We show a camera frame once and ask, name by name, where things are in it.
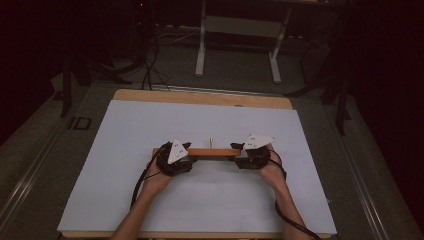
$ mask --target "hand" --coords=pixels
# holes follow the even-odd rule
[[[274,152],[272,145],[268,144],[266,147],[270,150],[270,159],[281,165],[281,159]],[[268,162],[265,167],[258,170],[258,173],[273,188],[276,188],[278,184],[285,183],[283,171],[274,163]]]
[[[157,148],[153,149],[153,155],[157,152],[157,150]],[[144,180],[141,194],[151,194],[152,196],[157,196],[159,193],[165,190],[169,182],[171,182],[173,179],[173,177],[161,173],[160,169],[156,165],[156,160],[157,159],[155,158],[147,170],[146,177],[152,177]]]

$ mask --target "desk leg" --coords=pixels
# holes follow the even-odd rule
[[[200,47],[197,54],[196,77],[203,76],[203,67],[205,65],[205,18],[206,18],[206,0],[202,0],[202,18],[200,20]]]
[[[292,8],[288,8],[286,12],[286,17],[284,18],[284,23],[281,25],[280,32],[277,36],[277,42],[274,47],[274,51],[269,53],[269,62],[271,64],[271,72],[272,72],[272,79],[274,80],[274,83],[278,84],[281,83],[281,77],[280,77],[280,70],[278,69],[278,63],[277,63],[277,55],[280,51],[281,42],[284,39],[284,33],[286,32],[287,24],[290,19],[290,15],[292,12]]]

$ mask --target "table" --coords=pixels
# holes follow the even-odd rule
[[[190,116],[184,118],[187,115],[182,110],[183,108],[187,108],[190,113],[197,115],[202,123],[196,126],[196,124],[193,124],[196,121],[191,121],[190,124],[184,126],[185,120],[189,121]],[[238,125],[246,125],[246,127],[251,128],[249,113],[277,114],[281,116],[280,113],[282,111],[288,111],[287,114],[291,117],[287,117],[298,121],[296,111],[291,109],[290,101],[285,98],[137,90],[117,91],[109,105],[90,154],[70,196],[58,230],[64,236],[71,238],[109,237],[128,211],[133,185],[145,167],[146,163],[140,162],[140,154],[142,155],[141,159],[148,159],[151,149],[163,143],[163,139],[158,138],[156,135],[168,136],[167,132],[174,131],[183,138],[191,136],[190,140],[193,140],[193,147],[198,147],[202,145],[203,138],[202,136],[198,138],[199,134],[196,135],[196,133],[204,131],[204,134],[210,134],[209,130],[214,129],[213,132],[217,136],[215,138],[216,144],[227,145],[224,140],[230,138],[229,136],[235,142],[243,138],[243,132],[240,133],[234,130]],[[227,119],[211,119],[213,114],[219,114],[217,111],[222,113]],[[233,125],[228,123],[230,126],[223,126],[222,123],[232,118],[230,116],[231,112],[238,112],[239,114],[236,117],[241,116],[246,120],[244,122],[240,121],[240,123],[236,122]],[[139,124],[141,118],[150,124],[143,128]],[[266,119],[267,117],[258,115],[256,119],[260,121],[263,118]],[[275,117],[268,118],[270,118],[271,122],[276,120]],[[301,129],[300,121],[297,125],[291,124],[287,126],[284,122],[291,120],[278,119],[278,121],[280,120],[289,131],[296,128]],[[160,124],[161,121],[178,122],[178,124],[168,126]],[[207,124],[210,129],[202,126],[203,121],[209,121]],[[123,123],[123,125],[120,128],[113,127],[117,126],[115,125],[117,123]],[[162,133],[155,129],[158,127],[163,129]],[[268,126],[261,125],[256,130],[266,131],[267,128]],[[183,136],[186,132],[190,132],[189,135]],[[290,149],[281,149],[281,145]],[[299,211],[304,216],[307,225],[326,223],[324,227],[326,230],[321,236],[328,237],[330,234],[336,233],[336,231],[310,152],[298,152],[293,145],[303,145],[307,149],[304,135],[299,138],[287,137],[287,139],[282,139],[280,143],[276,143],[274,147],[277,151],[284,152],[284,156],[287,159],[297,159],[297,161],[287,162],[283,160],[285,168],[289,172],[287,182],[293,191],[293,198],[296,204],[299,204]],[[299,164],[305,167],[302,172],[296,170],[299,168]],[[270,189],[265,189],[263,184],[257,174],[240,172],[233,163],[228,161],[202,161],[202,163],[195,163],[193,170],[189,174],[184,174],[182,177],[177,177],[173,180],[167,191],[162,193],[160,198],[157,199],[150,209],[150,217],[146,218],[142,228],[147,230],[140,232],[139,237],[281,237],[278,230],[281,220],[275,216],[273,201],[269,200],[272,193],[268,191]],[[296,189],[302,189],[302,191],[297,193]],[[311,197],[302,196],[304,194],[302,193],[304,192],[303,190],[307,191],[306,194],[311,191],[310,194],[314,196],[314,200],[311,201]],[[322,219],[319,222],[311,222],[310,216],[313,217],[317,214]],[[234,219],[238,219],[240,226],[235,223]],[[265,219],[265,222],[258,223],[255,222],[256,219],[259,221]],[[266,225],[265,228],[269,229],[264,231],[261,225]]]
[[[203,76],[204,62],[205,62],[205,35],[206,31],[260,36],[275,38],[274,49],[269,52],[269,62],[271,66],[272,78],[274,83],[281,83],[280,70],[278,68],[277,56],[280,51],[281,43],[284,39],[284,35],[289,23],[293,4],[306,4],[306,5],[333,5],[326,1],[319,2],[317,0],[274,0],[276,2],[288,4],[287,10],[285,11],[284,18],[281,22],[271,21],[259,21],[250,19],[239,19],[230,17],[212,16],[206,13],[206,0],[202,0],[201,8],[201,21],[200,21],[200,45],[199,52],[197,55],[197,63],[195,75],[197,77]]]

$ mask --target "white 3d-printed part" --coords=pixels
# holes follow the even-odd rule
[[[260,135],[250,135],[244,144],[244,149],[258,149],[263,147],[275,140],[275,137],[260,136]]]
[[[174,139],[172,143],[171,152],[169,153],[168,164],[173,164],[174,162],[180,160],[181,158],[188,155],[187,150],[185,150],[184,146],[178,141]]]

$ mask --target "dark background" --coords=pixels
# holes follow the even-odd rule
[[[224,2],[216,1],[211,10],[225,15],[235,13],[234,9],[239,7],[223,5]],[[113,53],[132,57],[128,41],[114,39],[116,36],[128,39],[149,31],[147,13],[136,18],[132,15],[132,7],[139,3],[1,1],[0,144],[52,96],[54,90],[49,80],[62,71],[63,54],[70,43],[103,63],[111,64]],[[343,34],[333,45],[335,53],[329,63],[346,57],[354,59],[348,64],[348,70],[353,73],[349,93],[355,97],[423,231],[424,6],[422,2],[401,0],[356,4],[366,10],[348,18]],[[160,25],[199,25],[200,1],[161,0],[154,1],[154,6]],[[103,20],[98,17],[99,11]],[[270,18],[278,16],[272,7],[258,4],[247,14],[261,17],[263,13],[269,13]],[[296,10],[288,27],[289,34],[313,40],[312,33],[317,27],[314,17],[317,15],[311,14],[310,9]],[[134,19],[141,27],[132,25]],[[110,21],[121,21],[123,27],[110,28]]]

